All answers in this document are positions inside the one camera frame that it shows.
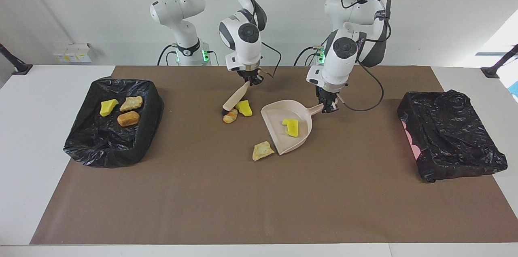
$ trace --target black pole base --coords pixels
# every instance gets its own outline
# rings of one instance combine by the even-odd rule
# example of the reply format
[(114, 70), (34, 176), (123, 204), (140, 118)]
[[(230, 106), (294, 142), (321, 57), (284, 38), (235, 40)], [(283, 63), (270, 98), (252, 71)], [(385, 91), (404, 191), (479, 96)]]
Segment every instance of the black pole base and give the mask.
[(493, 71), (492, 68), (481, 68), (481, 70), (482, 70), (482, 73), (484, 73), (484, 75), (487, 78), (500, 79), (500, 77), (496, 74), (496, 72), (494, 74), (492, 73), (492, 71)]
[(27, 67), (27, 69), (25, 69), (24, 71), (21, 71), (21, 72), (18, 72), (18, 71), (14, 71), (13, 73), (11, 73), (11, 75), (25, 75), (26, 73), (29, 73), (29, 70), (32, 68), (32, 64), (23, 64), (24, 67)]

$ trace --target yellow sponge piece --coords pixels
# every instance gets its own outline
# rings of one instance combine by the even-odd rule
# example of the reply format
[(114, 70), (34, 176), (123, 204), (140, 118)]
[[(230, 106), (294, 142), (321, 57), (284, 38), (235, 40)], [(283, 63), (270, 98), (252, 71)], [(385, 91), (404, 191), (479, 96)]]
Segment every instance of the yellow sponge piece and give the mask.
[(106, 116), (110, 115), (111, 111), (117, 104), (119, 104), (119, 102), (117, 100), (108, 100), (108, 101), (101, 102), (99, 114), (102, 117), (106, 117)]
[(285, 119), (282, 121), (282, 125), (288, 126), (288, 135), (292, 137), (298, 137), (298, 120)]
[(250, 104), (248, 103), (248, 100), (240, 101), (236, 105), (236, 109), (239, 110), (239, 113), (241, 113), (245, 117), (251, 117), (252, 116), (252, 109), (250, 108)]

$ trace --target dustpan handle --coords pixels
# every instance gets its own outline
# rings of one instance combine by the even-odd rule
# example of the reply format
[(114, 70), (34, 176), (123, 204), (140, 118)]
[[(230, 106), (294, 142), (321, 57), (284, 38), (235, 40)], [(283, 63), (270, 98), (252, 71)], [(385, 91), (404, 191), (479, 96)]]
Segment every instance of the dustpan handle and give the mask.
[(245, 82), (235, 93), (225, 102), (223, 105), (223, 109), (226, 111), (231, 111), (243, 98), (243, 96), (246, 94), (246, 90), (248, 90), (248, 87), (250, 86), (250, 82)]
[(317, 113), (321, 113), (322, 109), (324, 108), (324, 104), (318, 104), (316, 106), (313, 106), (312, 108), (308, 109), (310, 115), (316, 115)]

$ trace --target food piece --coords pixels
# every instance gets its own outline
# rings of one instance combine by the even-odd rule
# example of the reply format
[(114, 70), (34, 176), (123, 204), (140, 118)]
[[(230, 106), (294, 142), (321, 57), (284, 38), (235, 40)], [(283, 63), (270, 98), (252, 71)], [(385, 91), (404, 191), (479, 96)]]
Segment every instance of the food piece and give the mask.
[(255, 145), (252, 159), (257, 161), (272, 154), (275, 154), (275, 151), (270, 148), (270, 143), (268, 143), (268, 141), (264, 141)]
[(107, 117), (110, 115), (115, 105), (119, 104), (117, 100), (107, 100), (100, 103), (100, 116)]
[(132, 109), (137, 109), (142, 106), (142, 102), (144, 101), (142, 100), (141, 96), (126, 97), (126, 101), (124, 101), (124, 103), (121, 105), (120, 111), (124, 112)]
[(130, 111), (129, 113), (124, 113), (117, 117), (117, 122), (122, 127), (135, 125), (138, 123), (139, 120), (140, 115), (138, 115), (138, 113), (136, 113), (135, 111)]
[(250, 104), (248, 103), (248, 100), (240, 101), (236, 105), (236, 108), (245, 117), (251, 117), (252, 116), (252, 109), (250, 108)]
[(225, 123), (233, 123), (237, 118), (237, 109), (232, 109), (223, 117)]
[(288, 126), (288, 135), (292, 137), (298, 137), (298, 120), (285, 119), (282, 121), (282, 125)]

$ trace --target green indicator light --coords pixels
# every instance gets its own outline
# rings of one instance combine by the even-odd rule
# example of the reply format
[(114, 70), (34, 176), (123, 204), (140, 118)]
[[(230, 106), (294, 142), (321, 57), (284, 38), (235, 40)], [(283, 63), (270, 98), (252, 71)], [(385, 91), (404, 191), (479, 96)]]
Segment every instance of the green indicator light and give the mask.
[(209, 56), (207, 55), (207, 51), (202, 50), (202, 54), (203, 54), (203, 61), (204, 62), (208, 62), (209, 61)]

